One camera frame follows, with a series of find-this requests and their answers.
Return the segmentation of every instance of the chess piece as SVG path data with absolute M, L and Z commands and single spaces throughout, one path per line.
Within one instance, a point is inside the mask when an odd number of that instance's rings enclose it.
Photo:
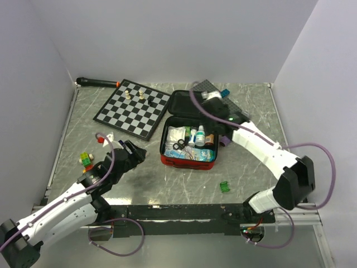
M 152 98 L 151 98 L 151 97 L 149 97 L 149 98 L 147 99 L 147 104 L 149 104 L 149 106 L 152 105 Z
M 139 90 L 139 99 L 145 99 L 145 96 L 144 96 L 142 90 Z
M 129 91 L 128 90 L 125 90 L 125 97 L 126 97 L 126 99 L 130 99 L 130 95 L 129 95 Z

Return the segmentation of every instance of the chessboard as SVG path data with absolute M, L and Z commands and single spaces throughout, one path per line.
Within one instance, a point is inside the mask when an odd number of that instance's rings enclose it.
M 140 90 L 144 99 L 139 98 Z M 165 92 L 124 79 L 93 120 L 148 141 L 166 112 L 169 98 Z

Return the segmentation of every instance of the red case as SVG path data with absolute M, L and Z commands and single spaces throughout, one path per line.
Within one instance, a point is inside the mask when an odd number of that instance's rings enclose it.
M 195 96 L 200 103 L 203 102 L 201 92 L 195 92 Z M 214 137 L 214 145 L 211 148 L 207 147 L 208 149 L 214 150 L 215 152 L 215 157 L 212 162 L 179 159 L 163 155 L 165 152 L 165 142 L 168 127 L 197 126 L 198 128 L 200 124 L 199 111 L 193 105 L 189 96 L 189 92 L 186 90 L 176 90 L 172 93 L 167 110 L 170 114 L 173 114 L 173 116 L 166 120 L 163 127 L 160 143 L 161 162 L 164 165 L 174 166 L 181 169 L 211 169 L 218 155 L 218 135 L 215 135 Z

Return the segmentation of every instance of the black scissors handle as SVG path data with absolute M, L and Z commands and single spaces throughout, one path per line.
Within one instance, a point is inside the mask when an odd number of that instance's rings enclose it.
M 178 141 L 177 141 L 177 143 L 174 143 L 173 144 L 173 149 L 175 149 L 175 150 L 182 150 L 183 148 L 185 148 L 185 141 L 184 140 L 182 140 L 182 139 L 179 139 Z

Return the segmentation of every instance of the cable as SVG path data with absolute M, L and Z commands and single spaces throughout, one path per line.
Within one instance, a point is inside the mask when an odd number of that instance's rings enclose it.
M 193 102 L 193 104 L 197 107 L 197 109 L 202 113 L 204 114 L 205 116 L 215 120 L 215 121 L 218 121 L 218 122 L 221 122 L 221 123 L 224 123 L 224 124 L 227 124 L 227 125 L 231 125 L 233 127 L 239 127 L 243 130 L 246 130 L 254 135 L 257 135 L 259 138 L 261 138 L 262 140 L 264 140 L 266 143 L 268 143 L 269 145 L 274 145 L 274 143 L 272 143 L 270 140 L 266 139 L 264 136 L 262 136 L 261 134 L 259 134 L 258 132 L 255 132 L 253 130 L 251 130 L 250 128 L 248 127 L 245 127 L 245 126 L 242 126 L 242 125 L 239 125 L 237 123 L 233 123 L 233 122 L 230 122 L 230 121 L 227 121 L 227 120 L 224 120 L 224 119 L 221 119 L 219 117 L 215 117 L 213 116 L 212 114 L 210 114 L 209 112 L 207 112 L 206 110 L 204 110 L 202 108 L 202 106 L 199 104 L 199 102 L 197 101 L 195 95 L 194 95 L 194 91 L 193 89 L 191 88 L 189 90 L 189 94 L 190 94 L 190 98 L 191 98 L 191 101 Z
M 108 222 L 116 222 L 116 221 L 130 221 L 130 222 L 133 222 L 135 223 L 137 226 L 139 226 L 140 228 L 140 231 L 141 231 L 141 241 L 140 241 L 140 244 L 139 246 L 132 252 L 130 253 L 127 253 L 127 254 L 119 254 L 119 253 L 115 253 L 105 247 L 102 247 L 101 245 L 93 242 L 92 239 L 90 239 L 90 234 L 94 231 L 94 230 L 110 230 L 110 228 L 108 227 L 97 227 L 97 228 L 93 228 L 91 229 L 89 232 L 88 232 L 88 240 L 89 240 L 89 243 L 90 244 L 93 244 L 94 246 L 96 247 L 99 247 L 101 250 L 104 250 L 105 252 L 107 253 L 110 253 L 112 255 L 115 255 L 115 256 L 118 256 L 118 257 L 127 257 L 127 256 L 131 256 L 133 254 L 135 254 L 136 252 L 138 252 L 140 250 L 140 248 L 143 246 L 144 244 L 144 240 L 145 240 L 145 235 L 144 235 L 144 229 L 143 227 L 137 222 L 137 221 L 134 221 L 133 219 L 129 219 L 129 218 L 117 218 L 117 219 L 110 219 L 110 220 L 107 220 L 103 223 L 108 223 Z
M 281 244 L 281 245 L 277 245 L 277 246 L 273 246 L 273 245 L 265 245 L 265 244 L 260 244 L 260 243 L 255 243 L 253 241 L 251 241 L 248 237 L 246 237 L 245 235 L 242 234 L 242 236 L 245 238 L 245 241 L 247 243 L 250 243 L 252 245 L 255 245 L 257 247 L 264 247 L 264 248 L 269 248 L 271 250 L 278 250 L 280 248 L 283 248 L 283 247 L 286 247 L 288 246 L 291 241 L 294 239 L 294 235 L 295 235 L 295 224 L 294 224 L 294 221 L 292 219 L 292 217 L 290 216 L 290 214 L 283 208 L 278 208 L 282 211 L 285 212 L 285 214 L 287 214 L 287 216 L 289 217 L 290 221 L 291 221 L 291 234 L 290 234 L 290 238 L 288 239 L 288 241 L 286 241 L 284 244 Z
M 22 232 L 24 232 L 25 230 L 27 230 L 30 226 L 32 226 L 33 224 L 35 224 L 38 220 L 40 220 L 44 215 L 48 214 L 48 212 L 52 211 L 54 208 L 58 207 L 60 204 L 65 202 L 66 200 L 69 200 L 73 197 L 76 197 L 79 194 L 82 194 L 84 192 L 87 192 L 88 190 L 92 190 L 93 188 L 97 187 L 98 184 L 102 183 L 110 174 L 110 172 L 112 172 L 113 166 L 114 166 L 114 160 L 115 160 L 115 155 L 114 155 L 114 148 L 113 145 L 111 143 L 111 141 L 107 138 L 106 135 L 104 135 L 103 133 L 96 133 L 95 134 L 95 138 L 98 138 L 99 136 L 105 138 L 109 144 L 110 147 L 110 152 L 112 153 L 112 162 L 110 163 L 110 167 L 107 171 L 107 173 L 99 180 L 97 181 L 95 184 L 81 190 L 78 191 L 77 193 L 74 194 L 70 194 L 68 197 L 63 198 L 62 200 L 58 201 L 57 203 L 51 205 L 50 207 L 48 207 L 47 209 L 45 209 L 41 214 L 39 214 L 35 219 L 33 219 L 32 221 L 29 221 L 27 225 L 25 225 L 24 227 L 22 227 L 20 230 L 18 230 L 14 235 L 12 235 L 7 241 L 5 241 L 5 243 L 0 247 L 0 252 L 2 252 L 4 250 L 5 247 L 7 247 L 8 244 L 11 243 L 11 241 L 13 241 L 18 235 L 20 235 Z
M 248 132 L 250 132 L 250 133 L 252 133 L 254 135 L 257 135 L 259 138 L 264 140 L 269 145 L 271 145 L 271 146 L 274 145 L 274 143 L 270 142 L 268 139 L 266 139 L 265 137 L 263 137 L 259 133 L 256 133 L 255 131 L 251 130 L 250 128 L 242 126 L 242 125 L 237 124 L 237 123 L 233 123 L 233 122 L 221 119 L 219 117 L 215 117 L 212 114 L 210 114 L 209 112 L 207 112 L 206 110 L 204 110 L 203 107 L 197 101 L 197 99 L 196 99 L 196 97 L 194 95 L 193 88 L 191 88 L 189 90 L 189 94 L 190 94 L 190 98 L 191 98 L 191 101 L 193 102 L 193 104 L 205 116 L 207 116 L 207 117 L 209 117 L 209 118 L 211 118 L 211 119 L 213 119 L 215 121 L 218 121 L 218 122 L 221 122 L 221 123 L 224 123 L 224 124 L 227 124 L 227 125 L 231 125 L 233 127 L 238 127 L 238 128 L 243 129 L 243 130 L 246 130 L 246 131 L 248 131 Z M 320 209 L 320 208 L 323 208 L 330 201 L 330 198 L 332 196 L 332 192 L 334 191 L 334 187 L 335 187 L 335 183 L 336 183 L 336 164 L 335 164 L 335 160 L 334 160 L 333 156 L 331 155 L 331 153 L 329 152 L 329 150 L 327 148 L 323 147 L 320 144 L 314 143 L 314 142 L 307 142 L 307 143 L 301 143 L 301 144 L 292 145 L 292 146 L 285 146 L 285 147 L 283 147 L 283 149 L 292 149 L 292 148 L 298 148 L 298 147 L 303 147 L 303 146 L 314 146 L 314 147 L 320 148 L 322 151 L 325 152 L 325 154 L 327 155 L 327 157 L 330 160 L 332 176 L 331 176 L 330 189 L 329 189 L 329 192 L 328 192 L 327 197 L 325 198 L 325 200 L 320 205 L 317 205 L 315 207 L 302 207 L 302 206 L 299 206 L 299 205 L 297 206 L 298 208 L 305 209 L 305 210 Z
M 301 209 L 305 209 L 305 210 L 320 209 L 320 208 L 323 208 L 330 201 L 332 193 L 334 192 L 334 187 L 335 187 L 335 183 L 336 183 L 336 164 L 335 164 L 335 160 L 334 160 L 333 156 L 331 155 L 331 153 L 329 152 L 328 149 L 326 149 L 322 145 L 314 143 L 314 142 L 306 142 L 306 143 L 300 143 L 300 144 L 296 144 L 296 145 L 292 145 L 292 146 L 285 146 L 285 147 L 283 147 L 283 149 L 292 149 L 292 148 L 298 148 L 298 147 L 304 147 L 304 146 L 314 146 L 314 147 L 320 148 L 322 151 L 325 152 L 325 154 L 329 158 L 330 164 L 331 164 L 331 171 L 332 171 L 331 184 L 330 184 L 329 191 L 327 192 L 327 197 L 325 198 L 325 200 L 320 205 L 316 205 L 314 207 L 302 207 L 300 205 L 297 205 L 296 207 L 297 208 L 301 208 Z
M 255 226 L 253 226 L 253 227 L 248 227 L 247 229 L 248 229 L 248 230 L 254 230 L 254 229 L 257 228 L 259 225 L 261 225 L 262 222 L 263 222 L 263 217 L 260 218 L 259 222 L 258 222 Z

